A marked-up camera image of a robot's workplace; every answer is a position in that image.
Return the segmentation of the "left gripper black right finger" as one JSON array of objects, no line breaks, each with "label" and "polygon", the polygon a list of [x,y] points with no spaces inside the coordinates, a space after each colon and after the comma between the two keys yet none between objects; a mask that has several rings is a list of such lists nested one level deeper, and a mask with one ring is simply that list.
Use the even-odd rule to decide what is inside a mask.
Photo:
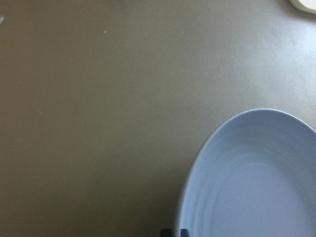
[{"label": "left gripper black right finger", "polygon": [[189,237],[189,230],[188,229],[181,229],[180,230],[180,237]]}]

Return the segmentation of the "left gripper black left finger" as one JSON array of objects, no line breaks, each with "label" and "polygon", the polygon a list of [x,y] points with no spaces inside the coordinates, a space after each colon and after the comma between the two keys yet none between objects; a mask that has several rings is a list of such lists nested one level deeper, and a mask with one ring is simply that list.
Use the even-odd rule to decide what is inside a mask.
[{"label": "left gripper black left finger", "polygon": [[172,229],[161,229],[159,236],[160,237],[173,237]]}]

